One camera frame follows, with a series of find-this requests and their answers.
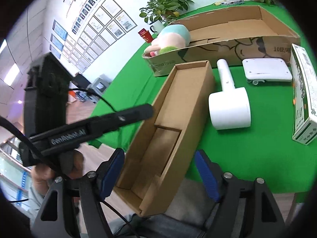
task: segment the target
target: green table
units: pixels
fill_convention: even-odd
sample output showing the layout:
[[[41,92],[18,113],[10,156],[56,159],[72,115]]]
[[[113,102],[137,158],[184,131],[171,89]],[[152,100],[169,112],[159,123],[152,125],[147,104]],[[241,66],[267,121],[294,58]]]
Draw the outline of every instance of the green table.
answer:
[[[247,5],[258,3],[246,2]],[[302,38],[313,65],[316,60],[303,33],[292,17],[282,8],[260,4],[290,26]],[[188,12],[183,16],[222,8],[209,5]],[[154,77],[141,55],[148,44],[144,44],[123,67],[104,94],[116,110],[152,103],[166,77]],[[290,83],[265,83],[253,86],[246,82],[243,67],[231,67],[236,87],[244,86],[251,107],[251,127],[216,131],[207,120],[198,149],[204,149],[209,158],[219,163],[222,170],[230,171],[238,178],[254,180],[263,177],[274,193],[303,192],[312,185],[317,162],[317,141],[304,146],[292,140],[294,120],[293,89]],[[219,85],[218,70],[213,69]],[[98,102],[92,116],[109,113],[111,110],[102,101]],[[99,147],[101,143],[113,148],[121,146],[127,150],[139,124],[122,129],[122,144],[118,133],[108,133],[90,142]],[[194,165],[188,169],[187,177],[201,180]]]

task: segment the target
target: human hand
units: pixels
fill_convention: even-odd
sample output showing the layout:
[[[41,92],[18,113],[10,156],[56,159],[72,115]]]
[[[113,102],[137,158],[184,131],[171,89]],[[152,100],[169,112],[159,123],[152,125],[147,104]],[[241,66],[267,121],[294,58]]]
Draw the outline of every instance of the human hand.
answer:
[[[74,167],[68,176],[71,179],[76,179],[83,176],[84,156],[79,151],[74,150],[73,157]],[[40,163],[32,168],[31,176],[35,190],[45,196],[50,188],[48,181],[55,177],[55,172],[47,165]]]

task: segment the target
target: finger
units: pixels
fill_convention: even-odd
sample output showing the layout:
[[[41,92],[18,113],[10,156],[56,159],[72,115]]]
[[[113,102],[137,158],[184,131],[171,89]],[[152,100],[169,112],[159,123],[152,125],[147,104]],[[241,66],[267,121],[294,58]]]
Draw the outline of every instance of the finger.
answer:
[[[45,164],[34,166],[31,170],[33,186],[35,190],[45,195],[49,190],[47,180],[54,178],[55,172]]]

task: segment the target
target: wooden floor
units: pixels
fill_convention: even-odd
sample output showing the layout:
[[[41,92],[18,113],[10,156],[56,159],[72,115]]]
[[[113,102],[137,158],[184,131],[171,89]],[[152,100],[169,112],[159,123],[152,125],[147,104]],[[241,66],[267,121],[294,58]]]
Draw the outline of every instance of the wooden floor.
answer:
[[[72,123],[85,118],[88,118],[95,104],[90,101],[79,102],[76,101],[67,106],[67,123]],[[91,170],[96,170],[101,162],[108,160],[112,155],[114,149],[106,145],[101,145],[99,149],[89,146],[88,144],[82,144],[78,149],[85,157],[84,174]],[[289,210],[292,205],[294,194],[274,194],[274,198],[282,212],[284,220],[286,220]],[[122,215],[126,215],[132,210],[114,193],[106,199],[115,209],[117,209]],[[105,205],[101,205],[105,213],[107,221],[114,220],[118,216],[108,209]],[[80,227],[82,233],[87,233],[82,214],[80,214]]]

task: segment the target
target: box flap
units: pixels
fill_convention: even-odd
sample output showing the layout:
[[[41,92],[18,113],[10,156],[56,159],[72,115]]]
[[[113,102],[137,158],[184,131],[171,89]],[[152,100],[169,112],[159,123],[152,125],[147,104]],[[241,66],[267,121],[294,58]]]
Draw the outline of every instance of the box flap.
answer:
[[[235,20],[261,19],[261,11],[255,6],[233,6],[199,13],[190,17],[176,20],[171,24],[183,24],[189,31],[212,25],[228,23]]]
[[[231,40],[257,36],[277,36],[263,20],[236,20],[227,23],[208,26],[190,31],[191,42],[204,39],[210,42],[219,40]]]

